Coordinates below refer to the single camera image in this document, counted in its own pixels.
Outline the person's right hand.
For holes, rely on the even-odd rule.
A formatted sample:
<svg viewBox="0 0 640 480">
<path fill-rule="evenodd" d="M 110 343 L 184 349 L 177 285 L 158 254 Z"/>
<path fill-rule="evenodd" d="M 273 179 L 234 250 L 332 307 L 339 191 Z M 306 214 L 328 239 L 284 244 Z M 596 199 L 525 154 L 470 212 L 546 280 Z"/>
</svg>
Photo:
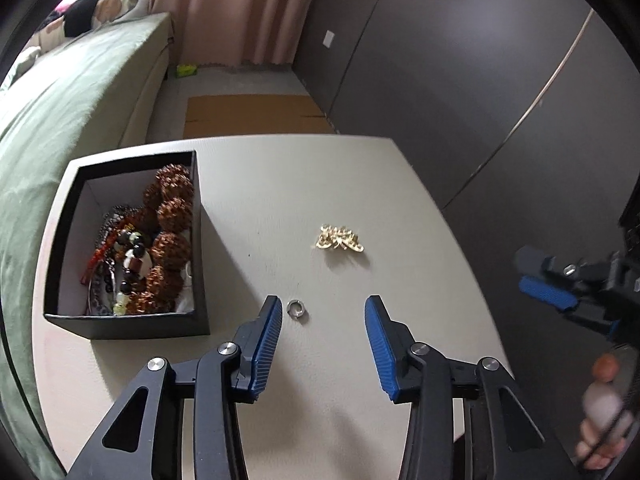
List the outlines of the person's right hand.
<svg viewBox="0 0 640 480">
<path fill-rule="evenodd" d="M 585 417 L 575 448 L 577 463 L 583 464 L 586 471 L 605 471 L 628 448 L 631 428 L 636 422 L 630 411 L 624 411 L 604 441 L 598 443 L 623 407 L 637 359 L 634 348 L 618 346 L 593 364 L 593 382 L 582 395 Z"/>
</svg>

